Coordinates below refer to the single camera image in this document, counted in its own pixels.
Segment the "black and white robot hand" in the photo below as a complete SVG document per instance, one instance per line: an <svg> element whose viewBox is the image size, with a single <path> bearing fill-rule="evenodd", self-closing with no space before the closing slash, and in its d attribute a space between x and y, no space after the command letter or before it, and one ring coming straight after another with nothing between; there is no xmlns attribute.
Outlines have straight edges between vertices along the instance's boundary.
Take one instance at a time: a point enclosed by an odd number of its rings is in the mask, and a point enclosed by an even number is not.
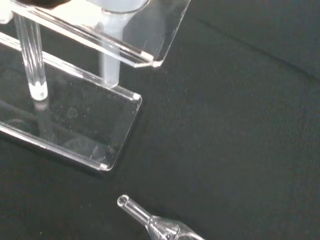
<svg viewBox="0 0 320 240"><path fill-rule="evenodd" d="M53 9L60 5L69 3L71 0L17 0L19 3L33 6L33 7L40 7L45 9Z"/></svg>

